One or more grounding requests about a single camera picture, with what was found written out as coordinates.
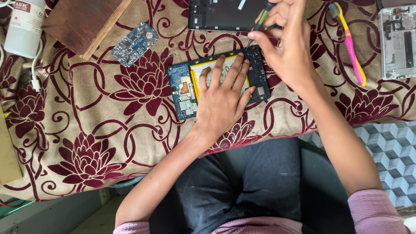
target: tablecloth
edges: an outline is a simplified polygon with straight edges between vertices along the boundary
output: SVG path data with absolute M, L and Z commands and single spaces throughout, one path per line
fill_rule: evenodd
M 416 119 L 416 79 L 381 80 L 380 33 L 374 0 L 338 1 L 367 76 L 358 85 L 332 1 L 308 0 L 310 51 L 327 91 L 351 125 Z M 46 0 L 46 14 L 56 2 Z M 3 31 L 10 11 L 1 11 Z M 46 201 L 146 175 L 186 135 L 195 119 L 178 120 L 166 67 L 244 47 L 242 32 L 190 31 L 187 0 L 133 0 L 89 61 L 50 35 L 36 74 L 42 88 L 18 88 L 31 60 L 7 54 L 0 68 L 0 98 L 23 178 L 0 194 Z M 159 40 L 133 66 L 111 49 L 139 22 Z M 4 42 L 5 34 L 0 34 Z M 317 129 L 303 100 L 265 62 L 272 97 L 247 106 L 243 117 L 205 154 Z

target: toothbrush bristles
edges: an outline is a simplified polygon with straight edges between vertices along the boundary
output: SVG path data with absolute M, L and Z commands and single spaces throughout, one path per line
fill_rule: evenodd
M 339 9 L 338 9 L 337 5 L 335 5 L 334 3 L 331 3 L 328 8 L 329 8 L 329 12 L 331 13 L 333 18 L 335 18 L 339 15 Z

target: fingernail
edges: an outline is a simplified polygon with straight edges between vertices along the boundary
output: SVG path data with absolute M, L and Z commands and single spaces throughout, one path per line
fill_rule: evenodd
M 253 32 L 249 32 L 247 36 L 248 36 L 248 38 L 254 40 L 254 33 Z

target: person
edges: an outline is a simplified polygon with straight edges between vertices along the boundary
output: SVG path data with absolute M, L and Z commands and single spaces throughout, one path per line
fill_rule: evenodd
M 270 0 L 277 5 L 265 34 L 248 34 L 264 52 L 277 75 L 307 104 L 327 155 L 349 194 L 358 234 L 410 233 L 383 191 L 377 168 L 344 116 L 328 95 L 310 55 L 310 26 L 303 20 L 306 0 Z M 280 39 L 278 47 L 268 36 Z M 299 146 L 296 138 L 271 139 L 247 149 L 243 191 L 234 194 L 216 157 L 196 160 L 241 118 L 250 94 L 241 96 L 249 62 L 239 54 L 224 83 L 225 57 L 214 68 L 210 87 L 203 70 L 196 122 L 185 138 L 124 198 L 116 214 L 114 234 L 149 233 L 149 217 L 174 186 L 186 224 L 193 234 L 313 233 L 300 222 Z

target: white bottle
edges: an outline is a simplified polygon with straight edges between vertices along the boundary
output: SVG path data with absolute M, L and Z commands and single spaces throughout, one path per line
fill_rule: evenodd
M 44 0 L 17 0 L 4 49 L 15 55 L 35 58 L 44 19 Z

